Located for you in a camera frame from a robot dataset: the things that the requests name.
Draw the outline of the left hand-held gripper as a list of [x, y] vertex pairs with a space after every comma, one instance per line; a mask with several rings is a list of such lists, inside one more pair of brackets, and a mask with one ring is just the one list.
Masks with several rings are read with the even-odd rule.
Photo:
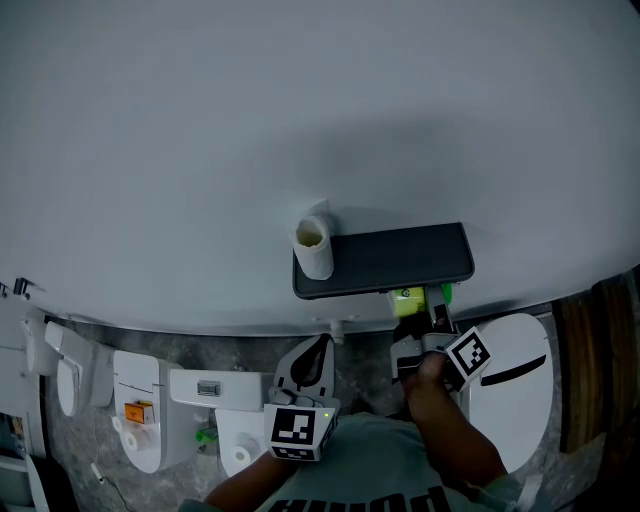
[[[270, 402], [264, 405], [264, 439], [277, 459], [319, 461], [335, 431], [335, 344], [328, 333], [308, 338], [278, 363]], [[302, 396], [305, 393], [317, 397]]]

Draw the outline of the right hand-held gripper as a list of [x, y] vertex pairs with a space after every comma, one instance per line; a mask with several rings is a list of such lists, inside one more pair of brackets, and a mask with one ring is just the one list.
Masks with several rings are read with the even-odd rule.
[[418, 338], [408, 335], [390, 347], [392, 382], [417, 371], [430, 353], [447, 357], [444, 378], [449, 390], [461, 392], [477, 378], [491, 361], [477, 328], [462, 335], [453, 334], [454, 324], [442, 285], [425, 288], [432, 330]]

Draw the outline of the person's right hand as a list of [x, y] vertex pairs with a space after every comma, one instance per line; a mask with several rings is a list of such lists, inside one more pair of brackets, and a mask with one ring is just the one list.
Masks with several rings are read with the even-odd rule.
[[420, 366], [401, 380], [405, 397], [410, 399], [422, 393], [446, 392], [444, 378], [446, 362], [445, 354], [428, 353]]

